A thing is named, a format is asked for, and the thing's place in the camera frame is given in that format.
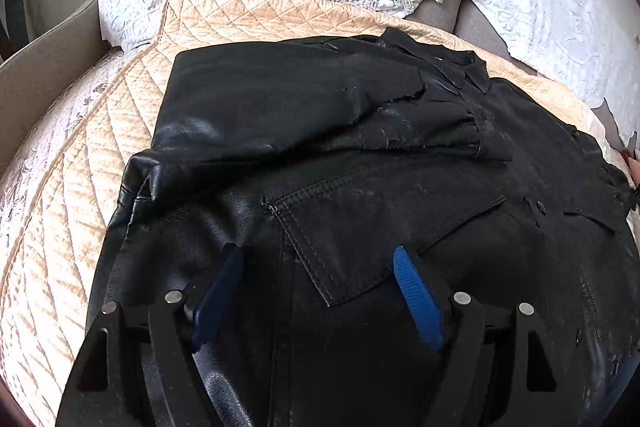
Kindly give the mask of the person's right hand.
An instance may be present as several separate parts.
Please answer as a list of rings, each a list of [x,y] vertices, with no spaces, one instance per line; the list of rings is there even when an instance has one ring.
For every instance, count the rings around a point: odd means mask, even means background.
[[[634,186],[638,187],[640,185],[640,161],[634,158],[629,150],[622,150],[620,155],[624,158],[626,162],[627,168],[629,170],[631,180],[634,182]]]

